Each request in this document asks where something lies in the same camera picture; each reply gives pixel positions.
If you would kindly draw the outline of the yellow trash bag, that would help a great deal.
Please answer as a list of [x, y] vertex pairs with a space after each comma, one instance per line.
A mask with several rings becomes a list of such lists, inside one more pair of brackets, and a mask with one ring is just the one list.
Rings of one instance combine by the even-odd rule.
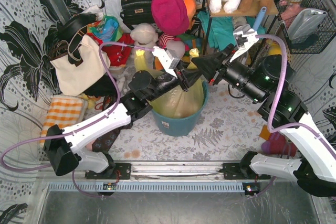
[[[154, 79], [165, 74], [163, 70], [155, 70], [148, 66], [145, 56], [146, 54], [151, 55], [151, 52], [136, 49], [133, 54], [137, 71], [147, 71]], [[150, 101], [149, 104], [156, 113], [162, 116], [181, 119], [195, 114], [201, 108], [203, 102], [202, 80], [198, 78], [187, 91], [183, 91], [180, 86], [176, 86], [162, 96]]]

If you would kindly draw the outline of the teal trash bin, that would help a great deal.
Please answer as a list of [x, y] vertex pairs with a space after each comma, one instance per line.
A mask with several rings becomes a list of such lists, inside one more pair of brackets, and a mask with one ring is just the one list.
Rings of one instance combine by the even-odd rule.
[[195, 114], [191, 116], [181, 119], [168, 118], [156, 113], [152, 109], [154, 122], [163, 134], [173, 137], [187, 136], [195, 128], [196, 123], [201, 116], [201, 112], [208, 100], [208, 85], [205, 81], [202, 81], [202, 87], [204, 98], [203, 105]]

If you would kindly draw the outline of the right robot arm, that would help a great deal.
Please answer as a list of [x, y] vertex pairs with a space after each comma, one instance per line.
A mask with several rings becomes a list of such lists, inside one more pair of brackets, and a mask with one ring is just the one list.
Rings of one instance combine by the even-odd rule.
[[281, 159], [249, 151], [239, 163], [224, 165], [227, 179], [264, 179], [270, 176], [295, 182], [316, 197], [335, 196], [335, 149], [315, 125], [303, 101], [287, 86], [294, 70], [287, 66], [279, 100], [276, 89], [280, 81], [282, 55], [266, 57], [255, 69], [232, 60], [236, 47], [228, 45], [212, 55], [193, 58], [210, 85], [226, 81], [253, 103], [260, 103], [257, 112], [282, 136], [288, 138], [303, 155], [297, 159]]

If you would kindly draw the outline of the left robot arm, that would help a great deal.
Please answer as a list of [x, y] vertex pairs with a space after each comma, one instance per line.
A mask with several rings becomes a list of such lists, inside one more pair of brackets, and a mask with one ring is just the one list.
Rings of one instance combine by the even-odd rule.
[[129, 83], [129, 91], [118, 95], [116, 103], [101, 113], [73, 126], [61, 129], [54, 125], [47, 131], [44, 152], [57, 176], [75, 170], [88, 170], [102, 176], [111, 176], [116, 167], [107, 152], [93, 152], [86, 145], [100, 136], [129, 125], [152, 110], [149, 104], [162, 95], [181, 87], [187, 91], [201, 76], [198, 69], [184, 68], [181, 63], [173, 74], [162, 73], [153, 77], [148, 71], [138, 71]]

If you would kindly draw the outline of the rainbow striped bag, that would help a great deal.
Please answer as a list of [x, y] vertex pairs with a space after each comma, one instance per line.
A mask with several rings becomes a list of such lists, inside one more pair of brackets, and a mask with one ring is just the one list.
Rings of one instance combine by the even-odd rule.
[[181, 34], [175, 37], [179, 38], [181, 41], [189, 46], [190, 49], [185, 53], [181, 60], [183, 62], [190, 63], [190, 50], [197, 48], [199, 51], [201, 51], [203, 40], [190, 34]]

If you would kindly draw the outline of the magenta fabric bag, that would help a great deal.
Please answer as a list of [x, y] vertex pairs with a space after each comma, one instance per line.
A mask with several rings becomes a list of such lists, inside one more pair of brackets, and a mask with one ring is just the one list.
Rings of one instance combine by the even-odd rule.
[[168, 35], [178, 36], [189, 27], [183, 0], [152, 0], [151, 11], [157, 27]]

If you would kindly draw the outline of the colourful printed bag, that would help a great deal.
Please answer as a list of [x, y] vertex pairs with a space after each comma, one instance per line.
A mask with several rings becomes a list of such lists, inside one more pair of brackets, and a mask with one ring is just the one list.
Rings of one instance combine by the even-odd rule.
[[102, 20], [88, 25], [87, 35], [100, 45], [104, 42], [118, 41], [123, 31], [115, 17], [104, 16]]

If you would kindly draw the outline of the cream canvas tote bag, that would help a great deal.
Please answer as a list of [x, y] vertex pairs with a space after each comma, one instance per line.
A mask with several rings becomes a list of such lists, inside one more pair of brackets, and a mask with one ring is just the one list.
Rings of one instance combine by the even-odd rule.
[[52, 57], [50, 62], [55, 68], [62, 94], [77, 96], [95, 84], [110, 67], [110, 59], [105, 52], [99, 56], [98, 44], [84, 35], [79, 46], [80, 60], [71, 64], [71, 57], [65, 52]]

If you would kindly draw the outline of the teal folded cloth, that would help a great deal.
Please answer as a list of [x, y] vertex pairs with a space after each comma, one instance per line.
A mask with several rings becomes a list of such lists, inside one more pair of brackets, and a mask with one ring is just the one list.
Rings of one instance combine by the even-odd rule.
[[[199, 12], [198, 18], [204, 28], [204, 33], [207, 33], [209, 14], [206, 12]], [[246, 17], [247, 23], [252, 27], [255, 18]], [[208, 44], [212, 48], [219, 50], [225, 49], [228, 44], [236, 45], [236, 41], [233, 36], [234, 26], [231, 17], [217, 17], [212, 19], [211, 28], [208, 37]], [[265, 34], [265, 28], [259, 26], [257, 33]]]

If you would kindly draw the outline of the pink white plush doll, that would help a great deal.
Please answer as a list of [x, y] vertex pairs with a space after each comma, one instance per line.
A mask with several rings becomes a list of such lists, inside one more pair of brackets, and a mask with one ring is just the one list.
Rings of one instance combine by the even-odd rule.
[[159, 37], [159, 46], [161, 48], [175, 51], [176, 55], [179, 56], [180, 59], [182, 59], [185, 53], [190, 49], [189, 46], [179, 38], [165, 33]]

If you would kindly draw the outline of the red cloth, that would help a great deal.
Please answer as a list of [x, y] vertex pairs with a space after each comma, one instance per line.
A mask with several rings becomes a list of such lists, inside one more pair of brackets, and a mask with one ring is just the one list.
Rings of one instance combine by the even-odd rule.
[[[125, 44], [134, 44], [134, 40], [131, 38], [130, 34], [124, 33], [118, 42]], [[125, 46], [104, 46], [102, 51], [107, 54], [110, 59], [110, 66], [120, 67], [125, 66], [126, 62], [131, 54], [132, 48]]]

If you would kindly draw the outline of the wooden metal shelf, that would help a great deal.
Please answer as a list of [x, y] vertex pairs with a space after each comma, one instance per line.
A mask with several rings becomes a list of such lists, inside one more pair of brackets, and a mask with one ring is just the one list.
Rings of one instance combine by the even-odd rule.
[[210, 32], [210, 28], [211, 28], [211, 23], [212, 23], [212, 19], [213, 18], [217, 18], [217, 17], [231, 17], [232, 21], [234, 21], [235, 18], [239, 18], [239, 17], [253, 17], [256, 19], [260, 9], [258, 8], [258, 4], [257, 3], [253, 3], [251, 8], [247, 11], [247, 12], [241, 12], [240, 10], [236, 10], [231, 14], [227, 14], [225, 13], [223, 10], [221, 10], [219, 13], [214, 13], [212, 14], [211, 11], [208, 9], [208, 4], [209, 4], [209, 0], [203, 0], [202, 3], [202, 10], [200, 12], [206, 12], [209, 14], [209, 21], [208, 21], [208, 27], [207, 27], [207, 33], [204, 33], [204, 28], [202, 27], [203, 30], [203, 36], [204, 36], [204, 46], [202, 49], [202, 54], [208, 54], [209, 53], [209, 49], [212, 48], [209, 46], [208, 44], [208, 37], [209, 37], [209, 32]]

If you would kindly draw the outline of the orange plush toy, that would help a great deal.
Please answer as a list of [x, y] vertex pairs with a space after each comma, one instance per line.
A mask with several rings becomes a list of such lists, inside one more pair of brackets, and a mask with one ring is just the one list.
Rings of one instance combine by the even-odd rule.
[[196, 0], [183, 0], [186, 10], [187, 10], [187, 16], [189, 19], [189, 28], [193, 25], [193, 17], [196, 13]]

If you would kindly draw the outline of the black leather handbag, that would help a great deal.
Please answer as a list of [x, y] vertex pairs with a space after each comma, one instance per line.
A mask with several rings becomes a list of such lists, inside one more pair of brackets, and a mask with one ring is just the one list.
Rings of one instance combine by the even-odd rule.
[[154, 24], [151, 7], [152, 0], [121, 0], [120, 17], [130, 30], [134, 29], [134, 25]]

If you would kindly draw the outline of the silver foil pouch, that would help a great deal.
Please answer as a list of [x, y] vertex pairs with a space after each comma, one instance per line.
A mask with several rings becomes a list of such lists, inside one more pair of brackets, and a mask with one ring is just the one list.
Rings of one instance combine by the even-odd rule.
[[295, 40], [313, 33], [321, 22], [327, 17], [324, 10], [305, 8], [293, 20], [287, 34], [290, 40]]

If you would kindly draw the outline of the brown patterned necktie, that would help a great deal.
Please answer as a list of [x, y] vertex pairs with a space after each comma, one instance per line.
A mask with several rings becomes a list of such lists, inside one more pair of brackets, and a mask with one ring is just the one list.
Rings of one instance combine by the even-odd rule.
[[92, 143], [92, 151], [93, 152], [108, 152], [111, 146], [114, 144], [117, 137], [119, 136], [120, 132], [122, 130], [130, 129], [132, 126], [133, 126], [133, 123], [130, 123], [128, 125], [121, 126], [112, 131], [109, 131], [108, 133], [98, 137]]

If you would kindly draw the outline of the orange checkered towel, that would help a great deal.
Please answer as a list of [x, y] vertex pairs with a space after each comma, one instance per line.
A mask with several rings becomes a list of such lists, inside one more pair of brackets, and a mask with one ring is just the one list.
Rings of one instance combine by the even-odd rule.
[[40, 137], [47, 135], [50, 127], [58, 125], [60, 129], [80, 123], [83, 120], [88, 102], [77, 97], [54, 95], [47, 112]]

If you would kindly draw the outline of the aluminium front rail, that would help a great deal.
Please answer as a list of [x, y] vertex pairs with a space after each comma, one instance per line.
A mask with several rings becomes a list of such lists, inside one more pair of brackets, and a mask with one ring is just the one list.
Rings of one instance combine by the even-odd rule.
[[[108, 168], [114, 170], [116, 163], [131, 163], [130, 179], [164, 180], [207, 176], [219, 176], [221, 179], [225, 179], [224, 175], [219, 172], [222, 163], [233, 162], [111, 162], [103, 159], [102, 161], [80, 161], [77, 167], [69, 164], [62, 164], [59, 169], [47, 167], [39, 170], [37, 177], [48, 180], [70, 179], [71, 173], [75, 172], [77, 176], [85, 179], [86, 171], [102, 173]], [[293, 182], [317, 178], [316, 171], [305, 159], [282, 159], [257, 154], [252, 157], [245, 157], [237, 163], [248, 165], [258, 175], [270, 175]]]

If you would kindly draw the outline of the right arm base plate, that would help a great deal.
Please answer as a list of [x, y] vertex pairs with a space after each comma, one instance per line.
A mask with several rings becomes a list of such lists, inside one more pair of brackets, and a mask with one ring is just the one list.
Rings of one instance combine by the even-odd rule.
[[222, 163], [222, 168], [219, 170], [224, 175], [226, 180], [265, 180], [271, 179], [270, 175], [258, 175], [248, 165], [240, 163]]

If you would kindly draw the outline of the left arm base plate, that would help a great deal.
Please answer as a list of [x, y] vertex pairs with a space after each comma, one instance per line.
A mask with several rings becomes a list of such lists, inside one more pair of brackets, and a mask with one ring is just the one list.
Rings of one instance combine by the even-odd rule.
[[129, 180], [131, 175], [131, 163], [116, 163], [114, 170], [107, 169], [102, 173], [86, 171], [85, 179], [95, 180]]

